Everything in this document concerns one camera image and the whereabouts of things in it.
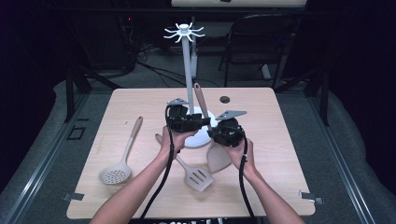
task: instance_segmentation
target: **gray floor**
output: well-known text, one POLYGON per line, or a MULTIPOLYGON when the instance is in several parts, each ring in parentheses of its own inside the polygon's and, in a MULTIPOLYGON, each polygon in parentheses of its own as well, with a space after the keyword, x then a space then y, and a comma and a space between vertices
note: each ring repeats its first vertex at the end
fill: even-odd
MULTIPOLYGON (((199 48, 195 81, 204 88, 221 87, 223 71, 217 70, 221 48, 206 47, 204 43, 199 48)), ((142 63, 183 74, 181 48, 168 52, 153 49, 140 56, 142 63)), ((271 82, 261 80, 262 74, 257 67, 235 67, 232 71, 230 86, 271 85, 271 82)), ((124 88, 183 87, 179 83, 184 81, 183 77, 160 72, 177 81, 142 65, 137 65, 126 76, 112 76, 111 72, 102 75, 124 88)), ((78 112, 69 125, 64 124, 64 82, 55 87, 57 101, 48 121, 20 169, 0 195, 2 222, 89 222, 68 219, 65 215, 68 201, 62 200, 62 197, 65 193, 74 192, 111 94, 111 90, 102 83, 94 79, 90 82, 93 86, 91 94, 76 94, 78 112), (79 141, 67 140, 73 125, 86 128, 79 141)), ((378 182, 366 164, 361 136, 342 104, 331 94, 330 127, 324 127, 318 118, 317 99, 305 98, 303 87, 304 83, 301 83, 276 97, 308 187, 317 197, 325 200, 325 204, 317 205, 313 216, 304 217, 304 220, 307 223, 395 223, 395 196, 378 182)), ((243 223, 242 220, 226 221, 243 223)))

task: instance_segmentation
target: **forearm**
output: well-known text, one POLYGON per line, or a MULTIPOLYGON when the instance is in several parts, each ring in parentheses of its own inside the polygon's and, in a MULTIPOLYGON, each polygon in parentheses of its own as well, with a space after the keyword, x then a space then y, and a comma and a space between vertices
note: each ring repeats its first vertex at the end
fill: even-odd
POLYGON ((152 161, 101 206, 91 223, 128 223, 163 172, 166 160, 162 156, 152 161))
POLYGON ((294 209, 265 182, 257 170, 246 177, 259 196, 262 207, 272 224, 304 223, 294 209))

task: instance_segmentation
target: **tabletop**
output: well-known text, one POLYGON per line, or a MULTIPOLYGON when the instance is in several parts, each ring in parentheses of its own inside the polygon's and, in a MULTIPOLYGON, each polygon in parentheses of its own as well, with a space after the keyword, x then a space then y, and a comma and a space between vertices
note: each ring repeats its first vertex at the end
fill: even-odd
MULTIPOLYGON (((274 91, 270 88, 202 88, 202 91, 207 109, 215 116, 226 110, 247 111, 237 120, 247 137, 254 142, 257 169, 299 215, 314 214, 315 206, 299 196, 299 191, 309 192, 309 188, 274 91), (229 97, 230 102, 222 103, 219 100, 222 96, 229 97)), ((123 186, 104 185, 98 174, 121 159, 139 116, 143 117, 143 124, 128 157, 128 165, 133 172, 130 178, 134 178, 154 159, 160 149, 155 134, 162 133, 167 102, 176 98, 186 99, 186 89, 113 91, 75 190, 84 197, 81 201, 71 201, 67 210, 69 218, 91 218, 123 186)), ((208 170, 205 156, 208 147, 185 148, 179 156, 189 166, 208 170)), ((166 183, 146 218, 249 216, 239 188, 238 171, 233 165, 212 174, 215 181, 202 192, 186 185, 184 175, 184 169, 174 161, 166 183)), ((161 179, 154 185, 135 218, 140 217, 161 179)), ((255 216, 265 216, 259 198, 247 181, 245 188, 255 216)))
POLYGON ((305 7, 306 0, 172 0, 172 7, 305 7))

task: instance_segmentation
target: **dark background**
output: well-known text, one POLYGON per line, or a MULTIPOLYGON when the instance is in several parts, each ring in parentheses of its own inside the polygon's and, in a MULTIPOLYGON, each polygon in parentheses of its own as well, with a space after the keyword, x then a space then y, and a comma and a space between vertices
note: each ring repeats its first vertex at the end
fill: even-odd
MULTIPOLYGON (((121 1, 83 2, 86 7, 90 4, 125 7, 121 1)), ((169 1, 129 3, 134 7, 169 7, 169 1)), ((92 69, 131 71, 138 47, 145 41, 141 36, 155 34, 153 29, 137 29, 142 35, 133 36, 131 44, 125 42, 123 32, 120 33, 120 25, 127 23, 119 17, 108 23, 101 22, 100 17, 84 21, 75 17, 67 23, 62 15, 49 15, 43 10, 54 7, 54 2, 16 0, 1 4, 0 169, 4 172, 0 190, 35 141, 55 101, 52 88, 65 79, 69 69, 82 64, 92 69), (104 29, 111 37, 104 39, 95 27, 104 29), (79 35, 83 35, 83 45, 77 41, 79 35)), ((73 6, 78 1, 58 4, 73 6)), ((393 174, 396 171, 394 8, 391 1, 374 4, 369 1, 308 1, 307 12, 347 11, 351 16, 339 20, 302 19, 284 77, 301 76, 323 63, 329 65, 331 91, 343 102, 361 131, 366 160, 384 186, 396 194, 393 174)), ((134 19, 136 25, 153 23, 150 15, 134 19)), ((164 27, 172 18, 162 17, 160 21, 160 26, 164 27)), ((167 48, 167 42, 152 41, 167 48)))

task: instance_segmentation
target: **tan slotted spoon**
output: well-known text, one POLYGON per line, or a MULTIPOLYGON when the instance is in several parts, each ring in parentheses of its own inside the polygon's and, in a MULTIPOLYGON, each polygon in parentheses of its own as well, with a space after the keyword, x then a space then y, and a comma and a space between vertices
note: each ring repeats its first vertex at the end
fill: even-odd
MULTIPOLYGON (((163 140, 163 137, 158 133, 155 134, 155 138, 159 143, 161 143, 163 140)), ((206 169, 201 167, 191 167, 187 165, 186 162, 184 162, 178 155, 176 156, 176 160, 186 172, 184 181, 193 189, 203 191, 215 180, 206 169)))
MULTIPOLYGON (((204 94, 202 93, 201 87, 198 83, 194 84, 194 90, 204 117, 209 118, 204 94)), ((207 129, 212 131, 212 126, 210 124, 207 125, 207 129)), ((213 141, 213 139, 211 140, 210 146, 207 149, 206 159, 207 165, 209 166, 209 171, 212 174, 226 168, 232 163, 230 156, 227 154, 224 148, 220 144, 213 141)))
POLYGON ((129 137, 128 144, 125 148, 122 159, 114 165, 108 166, 99 173, 99 179, 108 185, 119 184, 126 180, 131 175, 131 168, 127 165, 126 159, 129 151, 131 150, 132 143, 139 132, 140 126, 142 126, 143 117, 137 118, 134 128, 132 129, 131 136, 129 137))

